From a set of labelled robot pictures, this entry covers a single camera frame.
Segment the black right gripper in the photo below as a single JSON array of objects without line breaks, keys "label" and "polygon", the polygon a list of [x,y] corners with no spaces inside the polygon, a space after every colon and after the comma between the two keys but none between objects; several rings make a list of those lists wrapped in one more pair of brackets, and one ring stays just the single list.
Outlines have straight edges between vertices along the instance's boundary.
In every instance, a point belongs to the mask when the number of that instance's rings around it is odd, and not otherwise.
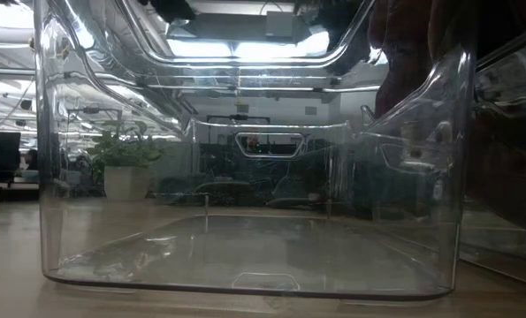
[{"label": "black right gripper", "polygon": [[328,33],[327,53],[343,42],[347,45],[339,58],[325,67],[328,73],[348,73],[370,59],[370,7],[371,0],[295,0],[295,14],[309,14],[309,24]]}]

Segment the maroon hat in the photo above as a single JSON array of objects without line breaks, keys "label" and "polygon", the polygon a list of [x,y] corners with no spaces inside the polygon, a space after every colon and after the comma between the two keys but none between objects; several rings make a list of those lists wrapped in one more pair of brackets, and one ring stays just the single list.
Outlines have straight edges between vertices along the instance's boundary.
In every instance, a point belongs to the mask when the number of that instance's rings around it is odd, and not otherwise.
[{"label": "maroon hat", "polygon": [[468,195],[526,230],[526,0],[482,0]]}]

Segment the ceiling light panel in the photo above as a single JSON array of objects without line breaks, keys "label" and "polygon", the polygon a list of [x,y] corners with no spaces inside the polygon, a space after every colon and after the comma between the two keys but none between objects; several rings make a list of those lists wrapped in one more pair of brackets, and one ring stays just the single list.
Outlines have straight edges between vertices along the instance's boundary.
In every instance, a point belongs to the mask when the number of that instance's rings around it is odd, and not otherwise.
[{"label": "ceiling light panel", "polygon": [[297,43],[201,41],[196,38],[167,40],[176,57],[286,58],[323,55],[329,35],[323,31]]}]

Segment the small green potted plant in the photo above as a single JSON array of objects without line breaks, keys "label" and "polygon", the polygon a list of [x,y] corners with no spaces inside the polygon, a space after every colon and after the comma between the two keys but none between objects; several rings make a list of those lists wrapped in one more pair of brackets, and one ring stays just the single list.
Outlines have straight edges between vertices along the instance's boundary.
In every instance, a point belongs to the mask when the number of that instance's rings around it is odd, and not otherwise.
[{"label": "small green potted plant", "polygon": [[150,165],[161,158],[164,150],[152,136],[147,125],[134,121],[125,127],[123,120],[103,122],[103,132],[95,136],[87,152],[92,159],[96,180],[111,201],[141,201],[151,184]]}]

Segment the clear plastic bin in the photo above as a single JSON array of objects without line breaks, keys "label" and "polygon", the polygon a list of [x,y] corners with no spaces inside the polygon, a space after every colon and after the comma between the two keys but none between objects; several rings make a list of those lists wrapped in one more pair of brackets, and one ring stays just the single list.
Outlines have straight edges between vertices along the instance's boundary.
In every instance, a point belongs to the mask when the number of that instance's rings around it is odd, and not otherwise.
[{"label": "clear plastic bin", "polygon": [[[325,31],[295,0],[186,1],[195,19],[165,22],[149,0],[34,0],[43,274],[287,297],[451,292],[473,0],[371,0],[370,59],[348,73],[325,70],[344,42],[314,57],[176,57],[168,39],[297,43]],[[144,200],[111,201],[95,178],[87,149],[108,120],[144,122],[164,150]],[[267,206],[286,175],[326,178],[327,202]],[[246,182],[259,203],[159,203],[166,178]]]},{"label": "clear plastic bin", "polygon": [[526,230],[469,197],[462,218],[461,258],[526,283]]}]

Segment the low wooden table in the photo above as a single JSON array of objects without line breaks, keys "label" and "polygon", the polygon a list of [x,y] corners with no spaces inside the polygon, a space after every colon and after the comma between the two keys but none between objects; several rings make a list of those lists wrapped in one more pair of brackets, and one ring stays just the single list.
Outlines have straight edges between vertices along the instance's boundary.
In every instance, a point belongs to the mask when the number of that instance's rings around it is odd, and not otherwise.
[{"label": "low wooden table", "polygon": [[36,183],[0,183],[0,203],[38,200]]}]

